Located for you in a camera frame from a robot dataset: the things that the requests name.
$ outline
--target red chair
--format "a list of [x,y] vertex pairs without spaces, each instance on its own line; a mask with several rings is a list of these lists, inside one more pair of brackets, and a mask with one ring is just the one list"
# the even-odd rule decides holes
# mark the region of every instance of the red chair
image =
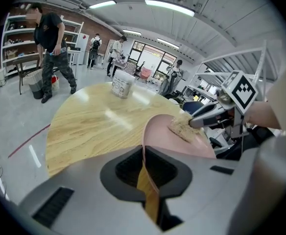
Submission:
[[140,78],[144,79],[145,83],[146,83],[148,77],[151,76],[151,73],[152,73],[152,70],[147,69],[145,67],[142,67],[141,73],[140,73]]

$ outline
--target wooden stool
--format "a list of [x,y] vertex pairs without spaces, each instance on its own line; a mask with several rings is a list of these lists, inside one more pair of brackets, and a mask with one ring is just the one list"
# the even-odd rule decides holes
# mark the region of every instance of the wooden stool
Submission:
[[32,71],[30,72],[24,72],[23,70],[23,66],[22,66],[22,63],[26,63],[26,62],[30,62],[30,61],[35,61],[37,60],[36,62],[36,67],[35,67],[35,70],[37,70],[39,68],[39,64],[40,64],[40,57],[37,55],[35,56],[25,56],[25,57],[20,57],[18,58],[17,60],[13,61],[12,64],[15,65],[17,67],[17,72],[18,72],[18,75],[19,75],[19,93],[21,95],[21,84],[22,86],[24,85],[23,83],[23,78],[31,73]]

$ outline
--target round wooden table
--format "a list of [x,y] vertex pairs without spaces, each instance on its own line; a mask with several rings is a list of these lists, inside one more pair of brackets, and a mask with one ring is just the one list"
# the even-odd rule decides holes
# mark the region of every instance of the round wooden table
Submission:
[[[82,159],[141,144],[147,121],[156,114],[178,116],[179,106],[155,92],[133,86],[127,99],[110,92],[111,82],[85,87],[56,112],[48,131],[46,165],[50,176]],[[158,195],[145,167],[138,189],[146,194],[145,210],[156,221]]]

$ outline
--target camouflage pants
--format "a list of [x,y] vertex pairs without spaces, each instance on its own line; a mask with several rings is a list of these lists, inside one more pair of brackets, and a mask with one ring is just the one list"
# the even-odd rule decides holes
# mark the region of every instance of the camouflage pants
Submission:
[[50,56],[46,53],[43,59],[43,92],[45,95],[51,95],[51,77],[53,73],[53,68],[57,67],[65,79],[68,80],[71,87],[76,87],[75,78],[72,69],[68,65],[68,53],[63,52],[58,56]]

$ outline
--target brick wall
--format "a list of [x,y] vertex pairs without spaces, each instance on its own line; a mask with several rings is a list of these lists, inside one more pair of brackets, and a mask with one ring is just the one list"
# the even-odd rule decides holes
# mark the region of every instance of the brick wall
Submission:
[[[81,36],[83,37],[83,33],[89,35],[89,43],[92,37],[95,36],[96,33],[100,34],[100,38],[102,40],[102,45],[99,48],[99,53],[105,54],[108,42],[110,39],[119,39],[119,36],[116,35],[114,32],[112,32],[111,30],[107,29],[106,27],[100,25],[99,23],[83,16],[80,15],[78,13],[75,12],[71,12],[65,9],[61,9],[58,7],[54,7],[54,6],[50,6],[50,5],[46,5],[46,4],[42,4],[43,6],[43,14],[44,13],[48,13],[48,12],[55,12],[57,15],[59,16],[64,16],[64,19],[66,20],[70,20],[70,21],[74,21],[77,23],[82,23],[83,27],[81,30]],[[20,9],[20,8],[11,8],[10,9],[10,15],[24,15],[25,14],[25,10],[24,9]],[[22,21],[22,22],[17,22],[18,26],[25,24],[28,28],[33,27],[32,25],[29,25],[28,22]],[[69,26],[69,25],[65,25],[66,26],[66,30],[68,31],[73,31],[74,27],[73,26]],[[72,42],[72,35],[64,35],[64,38],[67,38],[67,41]],[[33,33],[21,33],[21,34],[15,34],[15,35],[10,35],[7,37],[7,39],[11,39],[11,40],[16,40],[16,39],[21,39],[21,40],[33,40]],[[24,45],[24,46],[18,46],[12,49],[18,49],[17,54],[24,52],[25,54],[35,51],[37,52],[36,49],[36,45],[35,44],[29,44],[29,45]],[[86,51],[88,51],[90,49],[90,45],[87,45]]]

